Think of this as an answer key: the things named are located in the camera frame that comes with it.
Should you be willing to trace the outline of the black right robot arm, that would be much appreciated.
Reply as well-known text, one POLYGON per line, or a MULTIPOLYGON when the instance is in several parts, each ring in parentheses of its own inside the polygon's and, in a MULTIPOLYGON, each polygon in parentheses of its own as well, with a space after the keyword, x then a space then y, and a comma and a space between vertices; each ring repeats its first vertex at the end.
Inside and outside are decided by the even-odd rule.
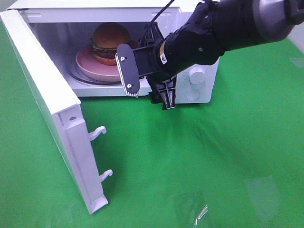
POLYGON ((212 65, 227 51, 283 40, 303 20, 301 0, 206 0, 167 37, 152 20, 132 52, 134 74, 124 81, 125 92, 136 96, 145 77, 152 101, 171 108, 179 72, 212 65))

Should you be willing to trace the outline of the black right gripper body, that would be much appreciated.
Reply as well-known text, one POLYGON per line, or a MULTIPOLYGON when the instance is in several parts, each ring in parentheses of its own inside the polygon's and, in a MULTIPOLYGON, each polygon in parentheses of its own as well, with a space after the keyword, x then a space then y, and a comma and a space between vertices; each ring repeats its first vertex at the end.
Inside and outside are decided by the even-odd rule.
POLYGON ((139 77, 148 76, 159 82, 181 71, 181 45, 176 39, 158 40, 152 45, 133 50, 139 77))

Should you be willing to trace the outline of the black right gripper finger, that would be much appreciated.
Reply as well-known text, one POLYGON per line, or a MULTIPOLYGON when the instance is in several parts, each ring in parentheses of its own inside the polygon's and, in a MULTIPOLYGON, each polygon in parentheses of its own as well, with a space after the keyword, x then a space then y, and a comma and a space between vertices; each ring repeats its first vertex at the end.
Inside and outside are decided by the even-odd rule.
POLYGON ((175 108, 177 75, 159 82, 152 80, 151 77, 147 77, 147 81, 152 90, 149 92, 152 104, 162 103, 163 110, 175 108))
POLYGON ((164 41, 164 37, 159 29, 158 23, 153 22, 146 26, 142 38, 139 40, 139 47, 148 47, 157 45, 161 41, 164 41))

